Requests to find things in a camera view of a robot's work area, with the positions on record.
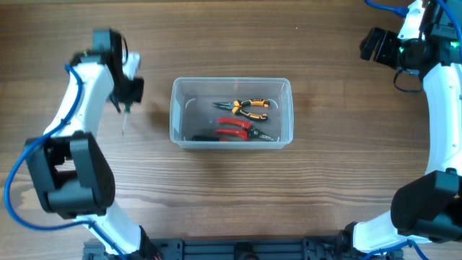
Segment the green handled screwdriver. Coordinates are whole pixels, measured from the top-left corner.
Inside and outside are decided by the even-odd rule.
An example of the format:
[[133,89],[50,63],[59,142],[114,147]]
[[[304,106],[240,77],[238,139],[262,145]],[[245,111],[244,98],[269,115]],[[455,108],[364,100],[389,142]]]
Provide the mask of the green handled screwdriver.
[[123,123],[121,128],[121,134],[124,135],[126,133],[126,125],[128,122],[128,117],[131,113],[131,104],[125,104],[125,109],[123,113]]

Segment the black red screwdriver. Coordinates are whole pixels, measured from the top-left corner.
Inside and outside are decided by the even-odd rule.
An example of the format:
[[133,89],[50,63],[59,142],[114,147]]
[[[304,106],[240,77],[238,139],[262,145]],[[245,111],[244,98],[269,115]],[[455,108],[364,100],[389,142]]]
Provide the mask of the black red screwdriver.
[[220,138],[217,136],[207,136],[207,135],[194,135],[192,136],[191,140],[195,142],[226,142],[227,141],[224,138]]

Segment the orange black needle-nose pliers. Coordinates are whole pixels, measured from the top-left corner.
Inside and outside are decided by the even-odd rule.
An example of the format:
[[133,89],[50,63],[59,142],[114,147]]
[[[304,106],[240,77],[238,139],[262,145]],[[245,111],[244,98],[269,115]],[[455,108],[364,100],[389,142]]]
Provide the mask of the orange black needle-nose pliers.
[[242,116],[251,121],[267,121],[269,119],[265,113],[253,113],[250,110],[250,107],[269,108],[270,102],[266,99],[234,100],[228,103],[216,102],[213,103],[213,106],[221,110],[230,111],[235,116]]

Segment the red handled snips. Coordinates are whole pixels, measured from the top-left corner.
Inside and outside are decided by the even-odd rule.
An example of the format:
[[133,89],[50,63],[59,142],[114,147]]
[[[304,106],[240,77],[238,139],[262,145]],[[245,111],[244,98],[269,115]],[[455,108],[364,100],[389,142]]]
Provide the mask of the red handled snips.
[[218,118],[217,123],[219,125],[232,126],[232,128],[226,129],[220,127],[219,129],[214,130],[215,134],[239,137],[246,141],[251,139],[261,139],[267,142],[275,142],[275,139],[273,137],[264,133],[262,130],[256,128],[249,121],[242,121],[232,118]]

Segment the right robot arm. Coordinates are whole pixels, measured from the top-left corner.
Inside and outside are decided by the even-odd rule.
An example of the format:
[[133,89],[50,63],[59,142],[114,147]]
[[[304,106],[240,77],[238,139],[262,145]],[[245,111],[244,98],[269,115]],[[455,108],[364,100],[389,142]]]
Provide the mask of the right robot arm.
[[395,193],[387,212],[339,233],[340,259],[386,259],[407,246],[461,241],[461,3],[415,1],[391,12],[403,19],[401,30],[372,28],[360,56],[419,79],[430,120],[427,169]]

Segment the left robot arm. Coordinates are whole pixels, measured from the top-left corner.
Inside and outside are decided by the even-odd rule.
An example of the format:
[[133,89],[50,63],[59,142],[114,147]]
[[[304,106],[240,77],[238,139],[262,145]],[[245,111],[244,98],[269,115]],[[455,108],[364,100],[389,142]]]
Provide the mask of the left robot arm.
[[118,112],[123,105],[124,113],[141,102],[140,62],[119,32],[94,30],[91,49],[65,65],[69,85],[56,117],[42,136],[26,141],[20,158],[43,210],[65,220],[55,229],[85,226],[114,259],[162,258],[143,227],[117,205],[114,175],[96,141],[107,102]]

